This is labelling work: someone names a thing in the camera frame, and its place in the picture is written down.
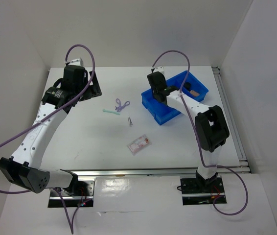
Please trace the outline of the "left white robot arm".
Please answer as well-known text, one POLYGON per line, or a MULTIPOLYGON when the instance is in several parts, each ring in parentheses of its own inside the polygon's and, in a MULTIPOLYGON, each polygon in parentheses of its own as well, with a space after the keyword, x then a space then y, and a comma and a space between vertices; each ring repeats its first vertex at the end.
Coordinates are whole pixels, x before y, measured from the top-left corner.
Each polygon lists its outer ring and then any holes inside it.
POLYGON ((34 128, 10 158, 0 159, 6 179, 34 193, 46 188, 61 188, 67 195, 78 191, 78 177, 67 170, 41 169, 42 159, 55 131, 77 102, 100 96, 95 71, 67 65, 63 77, 48 88, 42 98, 34 128))

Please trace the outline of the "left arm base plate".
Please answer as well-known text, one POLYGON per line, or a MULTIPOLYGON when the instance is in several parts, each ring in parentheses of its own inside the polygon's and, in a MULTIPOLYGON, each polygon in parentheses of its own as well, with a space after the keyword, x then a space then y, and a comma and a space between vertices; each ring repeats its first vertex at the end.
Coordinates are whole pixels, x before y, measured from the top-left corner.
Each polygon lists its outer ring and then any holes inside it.
MULTIPOLYGON (((67 208, 91 208, 94 204, 95 179, 85 178, 78 181, 78 186, 73 190, 58 188, 67 208)), ((63 208, 60 196, 54 190, 50 191, 48 208, 63 208)))

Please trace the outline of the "small clear tube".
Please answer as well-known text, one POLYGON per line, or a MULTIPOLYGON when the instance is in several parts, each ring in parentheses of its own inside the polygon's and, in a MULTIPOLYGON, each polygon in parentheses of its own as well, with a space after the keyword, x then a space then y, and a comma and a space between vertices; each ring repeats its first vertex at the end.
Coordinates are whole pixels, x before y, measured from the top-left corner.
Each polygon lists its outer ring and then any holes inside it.
POLYGON ((129 122, 129 126, 133 126, 132 120, 129 116, 128 116, 128 122, 129 122))

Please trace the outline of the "clear pink makeup packet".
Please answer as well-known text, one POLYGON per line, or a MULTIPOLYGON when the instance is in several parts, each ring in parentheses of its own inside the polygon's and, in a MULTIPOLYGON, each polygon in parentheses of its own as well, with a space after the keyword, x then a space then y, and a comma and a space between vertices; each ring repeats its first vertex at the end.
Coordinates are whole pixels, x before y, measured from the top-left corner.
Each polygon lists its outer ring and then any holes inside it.
POLYGON ((146 135, 142 135, 129 143, 127 147, 133 155, 136 155, 138 152, 148 147, 149 145, 151 145, 149 138, 146 135))

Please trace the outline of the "beige foundation bottle black cap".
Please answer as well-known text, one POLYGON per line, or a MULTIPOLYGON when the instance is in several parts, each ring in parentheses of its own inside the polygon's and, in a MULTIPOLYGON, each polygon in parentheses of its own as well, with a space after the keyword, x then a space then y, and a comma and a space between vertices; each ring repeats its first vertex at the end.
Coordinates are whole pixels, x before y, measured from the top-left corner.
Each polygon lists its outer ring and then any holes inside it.
POLYGON ((190 91, 190 94, 192 94, 194 97, 198 97, 200 94, 194 90, 190 91))

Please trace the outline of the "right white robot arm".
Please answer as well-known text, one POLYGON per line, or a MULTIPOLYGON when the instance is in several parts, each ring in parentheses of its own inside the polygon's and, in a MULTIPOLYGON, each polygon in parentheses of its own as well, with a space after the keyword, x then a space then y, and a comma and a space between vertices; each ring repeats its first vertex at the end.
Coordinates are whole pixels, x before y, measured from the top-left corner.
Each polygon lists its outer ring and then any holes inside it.
POLYGON ((147 79, 151 88, 141 94, 142 104, 159 125, 179 113, 191 119, 201 159, 195 186, 201 192, 208 191, 217 179, 220 148, 230 136, 221 107, 201 103, 208 90, 188 71, 167 80, 163 67, 158 67, 147 79))

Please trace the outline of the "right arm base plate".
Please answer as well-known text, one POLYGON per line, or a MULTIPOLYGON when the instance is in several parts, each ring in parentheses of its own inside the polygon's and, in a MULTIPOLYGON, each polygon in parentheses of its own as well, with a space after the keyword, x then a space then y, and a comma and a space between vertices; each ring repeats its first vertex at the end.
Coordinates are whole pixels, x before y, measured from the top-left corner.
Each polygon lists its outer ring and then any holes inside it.
POLYGON ((226 195, 221 177, 207 187, 201 188, 195 178, 181 178, 177 190, 182 194, 182 202, 187 205, 226 204, 226 195))

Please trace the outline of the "mint green makeup spatula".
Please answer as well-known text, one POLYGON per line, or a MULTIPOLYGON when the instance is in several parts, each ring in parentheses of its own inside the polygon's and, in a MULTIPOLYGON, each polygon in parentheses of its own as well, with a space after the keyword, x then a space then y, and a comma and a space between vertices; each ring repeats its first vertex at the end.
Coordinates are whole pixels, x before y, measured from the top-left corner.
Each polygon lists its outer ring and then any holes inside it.
POLYGON ((111 111, 111 110, 106 110, 106 109, 103 109, 102 110, 103 112, 105 112, 105 113, 111 113, 111 114, 115 114, 115 115, 120 115, 120 113, 119 112, 116 112, 116 111, 111 111))

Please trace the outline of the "purple eyelash curler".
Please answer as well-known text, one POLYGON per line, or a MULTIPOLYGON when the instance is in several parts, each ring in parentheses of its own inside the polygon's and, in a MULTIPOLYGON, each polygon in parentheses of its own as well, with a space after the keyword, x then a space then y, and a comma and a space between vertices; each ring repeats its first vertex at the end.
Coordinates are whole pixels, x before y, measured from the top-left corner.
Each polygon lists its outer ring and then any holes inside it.
POLYGON ((116 112, 121 112, 126 106, 130 105, 130 101, 125 101, 124 103, 121 102, 121 100, 119 98, 117 98, 116 100, 116 106, 115 106, 115 111, 116 112))

